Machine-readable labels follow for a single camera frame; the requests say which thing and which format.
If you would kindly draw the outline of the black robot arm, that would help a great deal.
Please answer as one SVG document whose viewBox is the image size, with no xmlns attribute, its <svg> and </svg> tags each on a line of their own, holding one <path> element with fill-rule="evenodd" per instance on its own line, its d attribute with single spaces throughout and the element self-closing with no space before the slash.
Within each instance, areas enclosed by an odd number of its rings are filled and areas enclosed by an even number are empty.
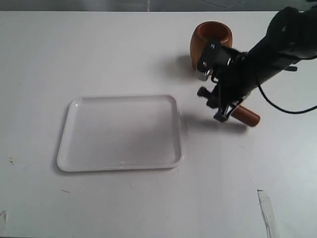
<svg viewBox="0 0 317 238">
<path fill-rule="evenodd" d="M 207 41 L 198 60 L 197 72 L 202 81 L 210 78 L 215 87 L 197 91 L 206 105 L 217 109 L 219 122 L 234 117 L 248 126 L 255 122 L 241 103 L 256 88 L 281 71 L 296 71 L 295 64 L 317 57 L 317 8 L 300 12 L 286 7 L 271 20 L 266 35 L 248 52 L 226 47 L 218 40 Z"/>
</svg>

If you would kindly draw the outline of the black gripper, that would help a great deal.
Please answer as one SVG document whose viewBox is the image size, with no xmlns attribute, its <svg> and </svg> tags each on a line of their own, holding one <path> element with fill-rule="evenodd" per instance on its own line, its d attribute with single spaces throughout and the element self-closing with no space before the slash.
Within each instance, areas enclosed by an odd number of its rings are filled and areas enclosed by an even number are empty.
<svg viewBox="0 0 317 238">
<path fill-rule="evenodd" d="M 198 78 L 206 81 L 208 77 L 216 85 L 212 91 L 200 87 L 197 96 L 207 100 L 208 107 L 218 107 L 214 119 L 226 122 L 248 95 L 258 87 L 255 76 L 247 78 L 247 73 L 253 67 L 246 62 L 252 58 L 255 44 L 249 51 L 241 52 L 235 48 L 226 47 L 218 40 L 210 40 L 197 63 Z"/>
</svg>

